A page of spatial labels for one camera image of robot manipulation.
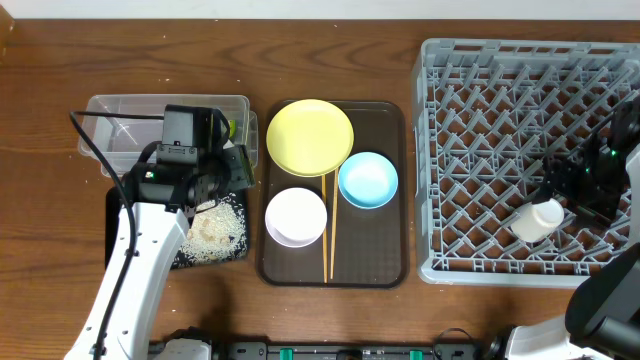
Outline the rice food scraps pile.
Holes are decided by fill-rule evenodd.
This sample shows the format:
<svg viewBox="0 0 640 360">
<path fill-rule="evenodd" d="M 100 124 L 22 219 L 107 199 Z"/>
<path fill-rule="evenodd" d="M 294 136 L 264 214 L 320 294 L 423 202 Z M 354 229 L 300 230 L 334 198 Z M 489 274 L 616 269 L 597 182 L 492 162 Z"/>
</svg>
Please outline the rice food scraps pile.
<svg viewBox="0 0 640 360">
<path fill-rule="evenodd" d="M 228 193 L 197 207 L 185 242 L 171 269 L 225 263 L 244 258 L 249 226 L 244 191 Z"/>
</svg>

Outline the white cup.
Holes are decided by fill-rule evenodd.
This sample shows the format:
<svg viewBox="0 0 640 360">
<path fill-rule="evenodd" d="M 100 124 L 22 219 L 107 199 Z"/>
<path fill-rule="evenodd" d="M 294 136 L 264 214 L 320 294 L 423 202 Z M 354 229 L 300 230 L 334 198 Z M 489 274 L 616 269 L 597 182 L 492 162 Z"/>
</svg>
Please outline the white cup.
<svg viewBox="0 0 640 360">
<path fill-rule="evenodd" d="M 527 203 L 516 210 L 516 219 L 509 226 L 516 237 L 527 243 L 540 241 L 564 221 L 564 208 L 555 199 Z"/>
</svg>

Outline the pink white bowl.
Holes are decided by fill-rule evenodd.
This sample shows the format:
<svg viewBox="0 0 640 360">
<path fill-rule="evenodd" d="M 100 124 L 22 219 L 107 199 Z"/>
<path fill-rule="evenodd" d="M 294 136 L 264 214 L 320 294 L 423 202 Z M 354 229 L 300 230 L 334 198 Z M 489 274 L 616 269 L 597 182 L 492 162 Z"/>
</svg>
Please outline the pink white bowl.
<svg viewBox="0 0 640 360">
<path fill-rule="evenodd" d="M 315 192 L 301 187 L 285 189 L 267 204 L 265 226 L 278 244 L 288 248 L 311 245 L 322 236 L 327 210 Z"/>
</svg>

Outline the light blue bowl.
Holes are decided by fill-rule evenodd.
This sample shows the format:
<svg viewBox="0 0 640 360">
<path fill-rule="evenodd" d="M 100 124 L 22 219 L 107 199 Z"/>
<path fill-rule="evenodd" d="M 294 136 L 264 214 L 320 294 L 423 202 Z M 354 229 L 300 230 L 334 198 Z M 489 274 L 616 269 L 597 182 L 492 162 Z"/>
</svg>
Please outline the light blue bowl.
<svg viewBox="0 0 640 360">
<path fill-rule="evenodd" d="M 399 187 L 399 177 L 393 163 L 375 152 L 360 152 L 350 156 L 338 173 L 341 195 L 353 206 L 370 210 L 390 202 Z"/>
</svg>

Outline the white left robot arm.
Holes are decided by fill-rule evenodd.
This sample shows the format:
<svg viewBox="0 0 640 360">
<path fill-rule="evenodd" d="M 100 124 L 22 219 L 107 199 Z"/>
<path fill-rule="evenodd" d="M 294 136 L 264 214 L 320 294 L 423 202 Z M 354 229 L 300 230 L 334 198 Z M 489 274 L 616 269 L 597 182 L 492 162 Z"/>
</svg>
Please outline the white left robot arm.
<svg viewBox="0 0 640 360">
<path fill-rule="evenodd" d="M 144 359 L 172 268 L 235 260 L 248 247 L 245 146 L 219 152 L 150 143 L 117 179 L 106 272 L 69 359 Z"/>
</svg>

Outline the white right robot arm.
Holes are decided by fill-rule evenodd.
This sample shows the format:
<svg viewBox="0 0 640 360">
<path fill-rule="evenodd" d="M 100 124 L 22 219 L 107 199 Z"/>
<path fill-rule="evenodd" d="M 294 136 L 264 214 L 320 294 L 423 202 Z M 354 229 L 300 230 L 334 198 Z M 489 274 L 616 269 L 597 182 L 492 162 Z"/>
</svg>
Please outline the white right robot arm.
<svg viewBox="0 0 640 360">
<path fill-rule="evenodd" d="M 559 226 L 561 205 L 587 225 L 610 227 L 631 192 L 626 249 L 573 293 L 564 315 L 498 335 L 486 359 L 636 359 L 639 356 L 639 102 L 627 101 L 594 128 L 570 158 L 546 160 L 545 176 L 512 230 L 539 240 Z"/>
</svg>

